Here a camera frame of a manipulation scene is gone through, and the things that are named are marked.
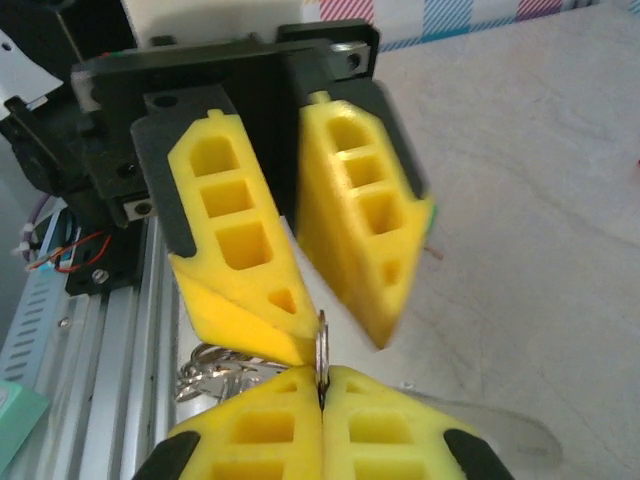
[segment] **white surface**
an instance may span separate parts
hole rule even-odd
[[[0,120],[9,115],[4,102],[10,98],[18,96],[25,103],[31,103],[60,85],[60,80],[33,63],[0,30]]]
[[[333,364],[550,426],[565,464],[519,480],[640,472],[639,51],[603,6],[383,54],[444,260],[424,255],[381,352],[302,265]]]
[[[394,42],[422,36],[424,0],[404,0],[402,8],[391,0],[373,0],[375,25],[382,34],[382,42]]]
[[[519,1],[512,0],[475,0],[471,23],[491,22],[500,18],[510,18],[518,14]]]
[[[302,19],[302,0],[122,0],[138,44],[173,35],[178,43],[242,38],[257,32],[275,38],[276,28]]]

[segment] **rectangular cutout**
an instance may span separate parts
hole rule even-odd
[[[349,439],[352,443],[412,443],[407,420],[397,412],[384,410],[353,415],[349,419]]]
[[[355,480],[429,480],[420,459],[356,458]]]
[[[353,188],[362,187],[384,179],[380,162],[372,155],[357,157],[344,162]]]
[[[31,335],[32,333],[36,333],[36,328],[30,328],[29,330],[24,330],[23,332],[18,333],[19,337],[25,337],[27,335]]]
[[[31,343],[33,343],[33,342],[34,342],[34,339],[33,339],[33,338],[30,338],[30,339],[28,339],[28,340],[24,340],[24,341],[22,341],[22,342],[18,342],[18,343],[16,343],[16,344],[14,345],[14,347],[23,347],[23,346],[25,346],[25,345],[29,345],[29,344],[31,344]]]
[[[209,185],[200,189],[209,218],[242,212],[254,207],[247,182],[236,180],[220,185]]]
[[[235,170],[239,165],[228,138],[210,137],[203,138],[193,148],[191,167],[196,177],[202,177]]]
[[[8,366],[4,369],[5,372],[10,372],[11,370],[18,370],[19,368],[23,368],[27,366],[27,362],[14,363],[13,365]]]
[[[18,352],[18,353],[14,353],[13,355],[11,355],[9,357],[10,360],[16,359],[16,358],[20,358],[20,357],[26,357],[27,355],[29,355],[31,353],[31,350],[27,350],[27,351],[22,351],[22,352]]]
[[[371,144],[366,130],[352,118],[332,118],[327,127],[338,152]]]
[[[32,323],[38,323],[40,321],[40,317],[38,318],[32,318],[30,320],[25,320],[24,322],[22,322],[20,325],[31,325]]]
[[[245,413],[236,423],[233,443],[288,443],[293,441],[295,417],[289,412]]]
[[[224,261],[234,270],[268,263],[273,251],[260,222],[225,228],[216,232]]]
[[[360,211],[374,235],[396,230],[402,226],[398,200],[392,192],[377,192],[360,197]]]
[[[215,480],[282,480],[284,463],[276,460],[213,464]]]

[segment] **white table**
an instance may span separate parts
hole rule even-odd
[[[567,12],[383,54],[377,76],[439,200],[445,257],[424,255],[377,353],[303,266],[332,363],[541,419],[566,463],[519,479],[638,478],[640,20]],[[184,360],[197,340],[181,325]]]

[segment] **metal keys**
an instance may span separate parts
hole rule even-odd
[[[206,394],[223,402],[285,369],[277,363],[201,343],[178,371],[175,400],[186,402]]]

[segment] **black wire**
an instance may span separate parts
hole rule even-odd
[[[76,232],[78,229],[78,219],[76,218],[75,214],[68,208],[65,208],[64,210],[62,210],[60,214],[61,216],[64,215],[64,217],[62,218],[62,221],[64,222],[64,225],[66,227],[66,233],[67,233],[67,236],[65,237],[64,242],[62,242],[61,247],[66,248],[69,245],[71,245],[75,240]],[[64,255],[60,255],[56,257],[56,259],[54,260],[53,266],[56,270],[60,268],[60,262],[62,261],[63,256]]]

